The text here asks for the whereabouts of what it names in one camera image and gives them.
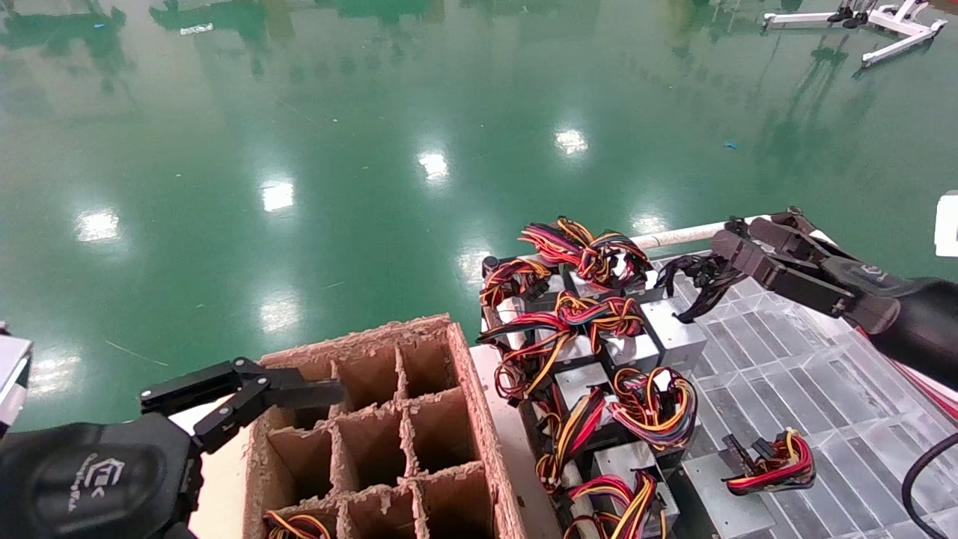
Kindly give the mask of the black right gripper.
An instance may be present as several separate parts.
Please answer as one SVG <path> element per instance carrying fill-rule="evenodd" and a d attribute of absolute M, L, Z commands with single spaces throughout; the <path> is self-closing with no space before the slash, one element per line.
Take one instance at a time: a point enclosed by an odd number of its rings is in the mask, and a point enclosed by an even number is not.
<path fill-rule="evenodd" d="M 759 217 L 748 231 L 719 230 L 708 255 L 680 256 L 660 270 L 658 286 L 668 298 L 680 273 L 699 290 L 677 314 L 682 323 L 708 314 L 733 286 L 751 279 L 821 314 L 848 314 L 887 358 L 957 388 L 956 283 L 900 278 L 849 258 L 834 243 L 812 235 L 802 218 Z"/>

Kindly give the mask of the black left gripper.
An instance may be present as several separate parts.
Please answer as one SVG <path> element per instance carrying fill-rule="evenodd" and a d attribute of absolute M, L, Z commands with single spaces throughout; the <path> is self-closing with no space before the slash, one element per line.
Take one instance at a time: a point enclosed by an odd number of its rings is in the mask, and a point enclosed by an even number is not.
<path fill-rule="evenodd" d="M 189 516 L 203 482 L 199 450 L 222 449 L 271 407 L 329 407 L 346 396 L 336 379 L 308 381 L 297 368 L 235 358 L 143 390 L 144 416 L 134 421 L 9 434 L 1 451 L 1 535 L 191 538 Z M 195 423 L 192 437 L 168 420 L 209 403 L 216 408 Z"/>

